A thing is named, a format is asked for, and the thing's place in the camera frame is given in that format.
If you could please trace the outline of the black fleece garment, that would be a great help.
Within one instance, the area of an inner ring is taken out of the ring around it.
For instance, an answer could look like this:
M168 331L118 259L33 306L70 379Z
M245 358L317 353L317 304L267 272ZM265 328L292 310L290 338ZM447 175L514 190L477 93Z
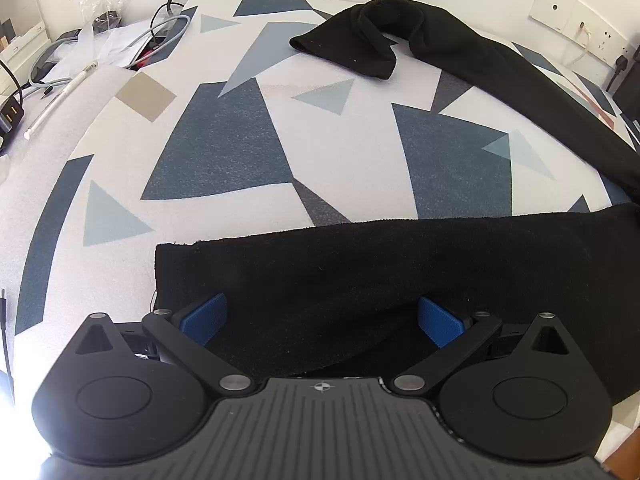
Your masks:
M420 61L487 91L626 194L599 212L390 220L163 244L156 303L224 295L212 347L257 379L398 374L434 349L418 304L561 321L614 402L639 388L639 156L513 50L441 8L371 0L292 40L294 49L388 78L390 37Z

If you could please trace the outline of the black power plug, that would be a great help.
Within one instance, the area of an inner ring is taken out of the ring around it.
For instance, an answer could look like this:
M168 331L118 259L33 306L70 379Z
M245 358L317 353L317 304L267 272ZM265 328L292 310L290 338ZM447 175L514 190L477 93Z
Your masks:
M606 92L609 92L611 90L611 87L614 84L614 81L616 81L616 78L620 76L620 74L627 69L627 66L628 66L628 58L626 58L625 55L622 54L618 58L616 58L614 63L614 73L610 81L605 87Z

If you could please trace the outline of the white stylus pen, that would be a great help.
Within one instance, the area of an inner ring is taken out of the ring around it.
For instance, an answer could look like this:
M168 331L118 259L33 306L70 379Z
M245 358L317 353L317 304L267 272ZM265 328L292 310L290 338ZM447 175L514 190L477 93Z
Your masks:
M70 80L64 89L43 109L32 124L25 130L25 140L30 140L35 133L47 122L49 117L60 105L98 68L99 63L89 63L79 74Z

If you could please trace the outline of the white wall socket panel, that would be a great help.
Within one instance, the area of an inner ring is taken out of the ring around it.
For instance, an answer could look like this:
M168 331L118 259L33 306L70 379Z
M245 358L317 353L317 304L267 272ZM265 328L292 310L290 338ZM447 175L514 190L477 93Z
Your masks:
M633 56L636 50L626 37L580 0L534 0L528 16L610 67L614 67L620 55Z

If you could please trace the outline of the geometric patterned table cloth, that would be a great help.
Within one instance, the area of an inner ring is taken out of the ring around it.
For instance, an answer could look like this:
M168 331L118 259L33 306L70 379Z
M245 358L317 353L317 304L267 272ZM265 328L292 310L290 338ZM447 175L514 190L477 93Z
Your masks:
M11 157L1 281L29 403L91 312L158 307L155 251L390 220L599 212L626 194L394 40L386 80L298 52L331 0L190 0L139 73L93 74Z

